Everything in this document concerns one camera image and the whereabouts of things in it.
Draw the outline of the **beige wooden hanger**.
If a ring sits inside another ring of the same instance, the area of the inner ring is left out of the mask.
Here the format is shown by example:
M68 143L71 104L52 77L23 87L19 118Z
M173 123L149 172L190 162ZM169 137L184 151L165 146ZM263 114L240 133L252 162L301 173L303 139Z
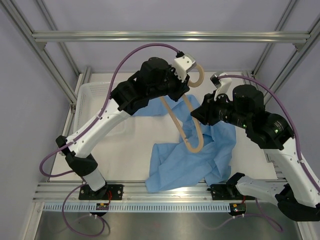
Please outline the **beige wooden hanger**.
M199 77L198 80L195 82L192 82L191 80L189 80L188 82L188 86L191 88L197 88L199 87L203 81L204 81L204 77L205 77L205 71L203 69L203 67L200 64L197 64L195 66L196 70L198 71ZM197 138L198 138L198 145L197 147L192 147L191 143L189 142L187 135L185 134L182 126L180 125L179 121L177 120L175 114L173 113L172 109L169 107L168 103L166 102L166 100L164 99L163 96L160 97L160 101L162 102L163 106L165 107L165 109L167 110L169 116L171 117L173 123L175 124L180 136L182 137L182 140L186 146L186 148L188 149L189 152L191 153L198 153L202 150L203 146L204 146L204 138L203 138L203 132L200 126L200 123L197 119L195 119L194 117L192 117L195 129L196 129L196 134L197 134Z

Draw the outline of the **light blue shirt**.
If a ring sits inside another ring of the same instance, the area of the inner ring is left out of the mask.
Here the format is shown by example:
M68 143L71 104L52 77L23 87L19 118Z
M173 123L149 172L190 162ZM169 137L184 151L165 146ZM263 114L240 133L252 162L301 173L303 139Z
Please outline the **light blue shirt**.
M184 100L175 102L164 97L191 146L198 146L198 136L190 110ZM148 106L138 110L134 117L160 117L168 114L159 98L149 101ZM198 184L205 180L208 186L228 180L231 175L230 162L236 146L236 128L222 121L213 126L200 124L203 147L194 153L184 141L179 143L155 143L152 147L149 177L145 180L149 193L168 191Z

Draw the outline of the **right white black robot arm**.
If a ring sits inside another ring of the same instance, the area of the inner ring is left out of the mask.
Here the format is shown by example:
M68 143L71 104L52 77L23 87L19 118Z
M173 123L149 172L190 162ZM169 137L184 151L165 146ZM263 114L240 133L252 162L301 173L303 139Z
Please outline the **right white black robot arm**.
M206 94L191 116L204 125L224 122L244 129L246 136L272 157L287 181L271 184L237 172L227 181L229 197L251 196L277 206L293 221L318 222L320 192L314 186L316 180L310 180L313 173L305 172L309 166L298 157L296 137L287 120L267 112L263 98L254 86L238 85L232 100L216 91Z

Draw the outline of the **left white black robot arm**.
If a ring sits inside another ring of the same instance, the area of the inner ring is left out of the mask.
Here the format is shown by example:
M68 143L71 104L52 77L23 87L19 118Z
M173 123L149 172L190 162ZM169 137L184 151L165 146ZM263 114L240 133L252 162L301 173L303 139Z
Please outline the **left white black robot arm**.
M200 86L204 76L203 67L188 56L178 57L172 64L168 64L162 58L151 57L143 62L140 70L128 80L117 84L107 97L109 102L103 105L91 120L72 135L68 137L61 135L55 140L68 166L86 182L80 188L86 200L112 197L91 151L113 128L146 107L150 100L160 98L191 153L202 150L204 138L200 123L196 119L193 120L198 138L198 145L193 147L173 110L166 102L165 96L175 102L183 99L187 109L193 111L186 93L190 88Z

